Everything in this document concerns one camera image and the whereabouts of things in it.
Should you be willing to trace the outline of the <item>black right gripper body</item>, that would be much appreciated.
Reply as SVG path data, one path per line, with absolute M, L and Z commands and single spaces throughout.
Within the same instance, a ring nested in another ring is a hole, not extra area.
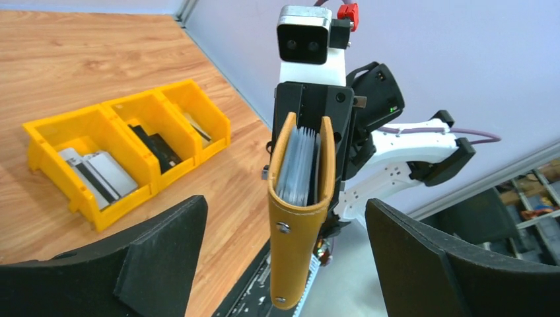
M 350 87 L 321 85 L 314 83 L 284 82 L 275 88 L 273 126 L 271 141 L 266 145 L 268 152 L 274 150 L 277 138 L 287 114 L 296 114 L 297 126 L 319 131 L 321 118 L 329 117 L 335 139 L 335 190 L 329 209 L 339 203 L 341 182 L 349 162 L 349 147 L 352 140 L 354 91 Z

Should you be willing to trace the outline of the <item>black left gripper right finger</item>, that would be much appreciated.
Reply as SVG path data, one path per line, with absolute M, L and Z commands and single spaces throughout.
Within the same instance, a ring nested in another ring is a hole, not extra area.
M 367 232 L 389 316 L 558 316 L 559 268 L 488 251 L 379 199 Z

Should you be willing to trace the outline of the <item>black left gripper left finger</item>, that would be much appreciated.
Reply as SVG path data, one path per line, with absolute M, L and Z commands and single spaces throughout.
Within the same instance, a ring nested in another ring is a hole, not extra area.
M 194 195 L 50 260 L 1 266 L 2 316 L 183 316 L 208 205 Z

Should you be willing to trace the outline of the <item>yellow leather card holder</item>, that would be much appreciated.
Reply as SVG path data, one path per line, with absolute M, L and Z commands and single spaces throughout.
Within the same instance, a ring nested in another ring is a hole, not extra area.
M 318 233 L 328 213 L 335 191 L 336 153 L 329 117 L 320 119 L 318 203 L 307 207 L 291 205 L 275 192 L 280 170 L 287 158 L 287 145 L 297 125 L 294 112 L 287 114 L 277 137 L 267 180 L 270 222 L 270 297 L 279 310 L 295 307 L 306 287 L 308 270 Z

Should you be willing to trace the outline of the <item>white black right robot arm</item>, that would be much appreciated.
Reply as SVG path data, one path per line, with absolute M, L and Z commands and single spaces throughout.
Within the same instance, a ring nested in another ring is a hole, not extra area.
M 348 222 L 369 198 L 436 186 L 474 156 L 448 112 L 394 124 L 403 98 L 388 67 L 371 62 L 347 73 L 341 49 L 321 65 L 282 61 L 268 179 L 269 218 L 281 230 L 297 222 Z

